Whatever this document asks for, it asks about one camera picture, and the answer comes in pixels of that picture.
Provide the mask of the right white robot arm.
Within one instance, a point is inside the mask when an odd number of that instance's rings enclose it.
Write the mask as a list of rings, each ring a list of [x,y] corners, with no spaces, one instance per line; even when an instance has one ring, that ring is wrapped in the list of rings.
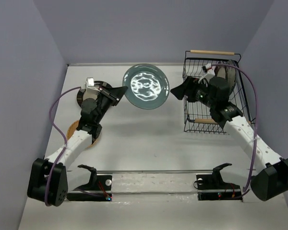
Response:
[[[250,170],[233,172],[230,163],[214,168],[212,184],[217,188],[233,183],[251,189],[256,197],[267,201],[288,191],[288,158],[273,151],[256,133],[242,111],[229,101],[230,87],[221,77],[212,77],[207,85],[193,77],[187,77],[179,86],[170,90],[178,99],[200,102],[210,109],[211,118],[228,133],[250,158]]]

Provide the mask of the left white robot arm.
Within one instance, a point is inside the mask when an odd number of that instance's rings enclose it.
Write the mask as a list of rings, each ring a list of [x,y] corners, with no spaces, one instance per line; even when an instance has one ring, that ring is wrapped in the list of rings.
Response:
[[[127,91],[126,86],[109,88],[92,87],[96,97],[84,99],[81,104],[81,117],[70,138],[64,137],[64,144],[47,158],[37,158],[31,168],[27,196],[44,202],[46,206],[60,206],[66,195],[83,186],[92,189],[96,185],[96,169],[79,165],[80,175],[72,176],[68,170],[78,156],[98,139],[102,118],[108,109],[116,106]]]

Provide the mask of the blue floral plate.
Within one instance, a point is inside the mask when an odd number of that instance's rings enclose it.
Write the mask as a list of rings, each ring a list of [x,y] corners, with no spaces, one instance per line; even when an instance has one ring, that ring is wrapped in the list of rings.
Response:
[[[230,93],[232,93],[236,85],[236,69],[233,67],[226,67],[226,69],[227,69],[227,82],[230,86]]]

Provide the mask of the teal plate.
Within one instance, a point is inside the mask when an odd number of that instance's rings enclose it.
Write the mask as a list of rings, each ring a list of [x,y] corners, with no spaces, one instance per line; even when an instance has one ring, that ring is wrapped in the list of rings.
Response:
[[[125,97],[134,106],[153,110],[168,99],[170,85],[165,73],[155,65],[136,64],[124,74],[122,86],[128,87]]]

